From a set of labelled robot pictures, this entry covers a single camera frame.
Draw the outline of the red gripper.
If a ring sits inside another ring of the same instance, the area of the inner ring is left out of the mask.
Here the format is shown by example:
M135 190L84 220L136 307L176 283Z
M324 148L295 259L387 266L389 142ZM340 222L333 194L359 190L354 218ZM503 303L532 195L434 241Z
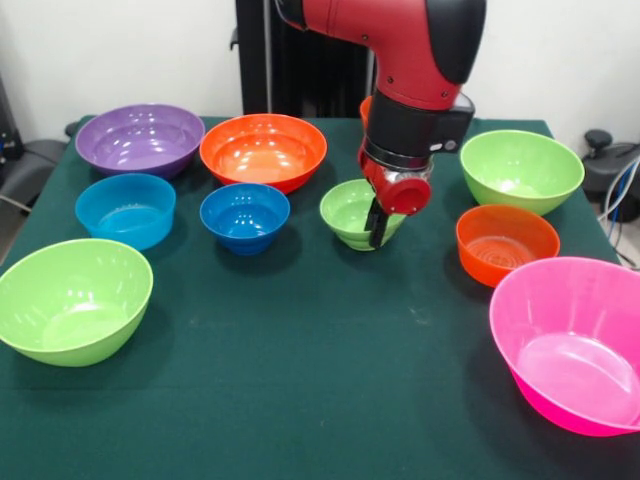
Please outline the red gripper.
M391 166L380 163L360 148L358 162L375 194L364 230L370 232L369 245L376 250L383 244L388 215L414 215L428 204L432 194L429 183L432 160L428 159L418 168Z

